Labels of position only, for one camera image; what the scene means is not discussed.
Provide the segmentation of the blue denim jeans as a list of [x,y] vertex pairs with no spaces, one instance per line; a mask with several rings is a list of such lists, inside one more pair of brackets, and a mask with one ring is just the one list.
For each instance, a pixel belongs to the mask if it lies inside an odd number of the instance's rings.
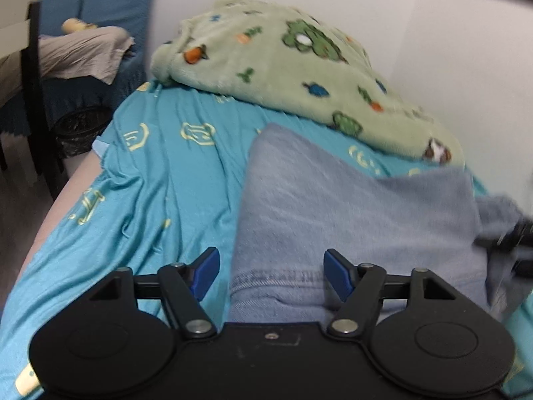
[[355,265],[394,275],[438,274],[498,320],[532,293],[514,261],[475,247],[510,231],[522,213],[476,196],[454,167],[373,178],[291,130],[269,125],[253,142],[231,267],[234,322],[330,321],[340,300],[323,275],[333,248]]

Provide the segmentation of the black mesh waste bin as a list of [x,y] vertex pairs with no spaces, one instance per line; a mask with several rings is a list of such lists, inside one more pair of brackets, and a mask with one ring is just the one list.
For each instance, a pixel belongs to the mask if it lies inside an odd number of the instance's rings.
[[64,158],[90,151],[98,135],[107,128],[113,116],[110,107],[90,106],[67,113],[52,126]]

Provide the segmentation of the green cartoon fleece blanket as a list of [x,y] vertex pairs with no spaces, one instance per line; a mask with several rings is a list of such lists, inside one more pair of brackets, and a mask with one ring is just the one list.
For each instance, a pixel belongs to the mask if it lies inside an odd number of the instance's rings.
[[359,42],[291,6],[218,0],[157,48],[151,71],[161,83],[306,117],[388,154],[465,164],[452,133],[402,98]]

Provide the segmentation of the beige cloth on chair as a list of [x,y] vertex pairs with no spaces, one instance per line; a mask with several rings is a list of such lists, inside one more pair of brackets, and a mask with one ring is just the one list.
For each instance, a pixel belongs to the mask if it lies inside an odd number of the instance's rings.
[[43,79],[91,76],[109,85],[135,40],[127,30],[107,26],[61,36],[42,35],[38,44]]

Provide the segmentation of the cream bottle on chair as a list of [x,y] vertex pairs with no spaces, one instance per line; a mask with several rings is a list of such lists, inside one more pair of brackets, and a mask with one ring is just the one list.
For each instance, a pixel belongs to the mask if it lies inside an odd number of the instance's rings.
[[61,30],[65,34],[77,33],[80,31],[96,29],[96,24],[88,24],[78,18],[69,18],[62,23]]

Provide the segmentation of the blue covered chair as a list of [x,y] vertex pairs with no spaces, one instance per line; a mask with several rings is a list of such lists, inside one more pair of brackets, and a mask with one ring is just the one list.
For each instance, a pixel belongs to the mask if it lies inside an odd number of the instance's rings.
[[39,33],[57,36],[62,23],[77,17],[100,27],[118,26],[127,30],[135,45],[125,57],[111,85],[93,77],[43,82],[45,99],[60,111],[104,105],[113,109],[146,81],[145,49],[152,0],[42,0]]

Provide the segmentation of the white black desk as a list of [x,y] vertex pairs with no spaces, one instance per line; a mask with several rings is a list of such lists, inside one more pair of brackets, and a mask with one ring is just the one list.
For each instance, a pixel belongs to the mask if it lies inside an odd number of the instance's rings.
[[16,95],[22,99],[33,167],[44,178],[52,199],[56,200],[67,183],[68,176],[52,134],[44,100],[39,57],[40,11],[40,0],[29,2],[25,19],[28,25],[25,37],[27,45],[18,52],[21,89]]

